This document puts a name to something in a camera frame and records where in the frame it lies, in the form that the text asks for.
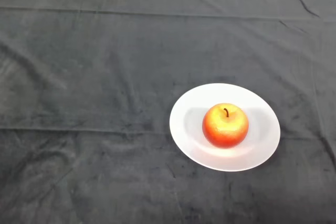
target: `white plate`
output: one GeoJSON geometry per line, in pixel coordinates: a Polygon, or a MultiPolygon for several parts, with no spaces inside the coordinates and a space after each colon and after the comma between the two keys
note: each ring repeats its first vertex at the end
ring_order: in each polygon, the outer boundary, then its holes
{"type": "Polygon", "coordinates": [[[272,108],[253,92],[224,83],[199,86],[182,95],[172,109],[170,131],[177,146],[193,161],[227,172],[262,164],[274,153],[280,140],[280,125],[272,108]],[[240,107],[249,120],[247,136],[232,148],[217,148],[203,134],[203,117],[218,103],[240,107]]]}

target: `plate rim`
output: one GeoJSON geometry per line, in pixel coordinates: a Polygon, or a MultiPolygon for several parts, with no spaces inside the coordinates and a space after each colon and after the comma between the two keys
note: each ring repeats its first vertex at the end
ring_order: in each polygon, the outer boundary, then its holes
{"type": "Polygon", "coordinates": [[[207,83],[207,84],[203,84],[203,85],[199,85],[199,86],[196,86],[196,87],[193,87],[191,89],[189,89],[188,91],[184,92],[178,99],[177,101],[174,103],[173,107],[172,107],[172,110],[171,110],[171,113],[170,113],[170,117],[169,117],[169,129],[170,129],[170,134],[172,136],[172,139],[174,140],[175,144],[178,146],[178,148],[183,152],[184,155],[186,155],[188,158],[190,158],[192,161],[204,166],[204,167],[207,167],[209,169],[213,169],[213,170],[218,170],[218,171],[221,171],[221,172],[242,172],[244,170],[250,170],[250,169],[253,169],[261,164],[263,164],[264,162],[266,162],[267,160],[269,160],[273,154],[275,153],[275,151],[277,150],[278,146],[279,146],[279,143],[280,143],[280,136],[281,136],[281,128],[280,128],[280,123],[279,123],[279,120],[278,120],[278,117],[276,115],[276,113],[274,112],[274,110],[272,109],[272,107],[262,98],[260,97],[258,94],[256,94],[255,92],[251,91],[251,90],[248,90],[244,87],[241,87],[241,86],[238,86],[238,85],[234,85],[234,84],[229,84],[229,83],[220,83],[220,82],[214,82],[214,83],[207,83]],[[275,119],[276,119],[276,122],[277,122],[277,128],[279,129],[278,131],[278,136],[277,136],[277,144],[274,148],[274,150],[272,150],[269,154],[269,156],[263,160],[262,162],[258,162],[257,164],[253,165],[253,166],[249,166],[248,168],[242,168],[242,169],[230,169],[230,170],[227,170],[227,169],[220,169],[220,168],[214,168],[214,167],[211,167],[209,165],[206,165],[206,164],[203,164],[202,162],[199,162],[197,160],[195,160],[194,158],[192,158],[191,156],[189,156],[182,148],[181,146],[177,143],[177,141],[174,139],[174,136],[173,136],[173,133],[172,133],[172,113],[173,113],[173,110],[176,106],[176,104],[178,103],[178,101],[184,96],[186,95],[188,92],[194,90],[194,89],[197,89],[197,88],[200,88],[202,86],[208,86],[208,85],[214,85],[214,84],[220,84],[220,85],[226,85],[226,86],[234,86],[234,87],[238,87],[238,88],[241,88],[241,89],[244,89],[248,92],[251,92],[253,94],[255,94],[256,96],[258,96],[260,99],[262,99],[269,107],[270,109],[272,110],[274,116],[275,116],[275,119]]]}

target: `tablecloth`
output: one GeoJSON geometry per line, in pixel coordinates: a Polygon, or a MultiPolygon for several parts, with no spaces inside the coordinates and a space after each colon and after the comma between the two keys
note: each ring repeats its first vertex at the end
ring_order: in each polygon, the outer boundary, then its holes
{"type": "Polygon", "coordinates": [[[336,0],[0,0],[0,223],[336,223],[336,0]],[[186,157],[173,104],[275,111],[264,164],[186,157]]]}

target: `red apple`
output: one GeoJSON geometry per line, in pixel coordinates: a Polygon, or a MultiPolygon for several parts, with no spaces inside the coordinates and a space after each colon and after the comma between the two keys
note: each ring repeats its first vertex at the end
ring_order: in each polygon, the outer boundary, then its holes
{"type": "Polygon", "coordinates": [[[213,106],[203,118],[203,133],[217,147],[229,148],[239,144],[246,137],[247,131],[246,114],[230,103],[213,106]]]}

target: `dark gray cloth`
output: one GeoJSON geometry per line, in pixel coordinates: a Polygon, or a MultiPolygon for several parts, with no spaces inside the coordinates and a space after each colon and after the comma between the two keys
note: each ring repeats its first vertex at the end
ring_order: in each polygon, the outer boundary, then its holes
{"type": "Polygon", "coordinates": [[[0,223],[336,223],[336,0],[0,0],[0,223]],[[281,139],[218,172],[187,90],[264,98],[281,139]]]}

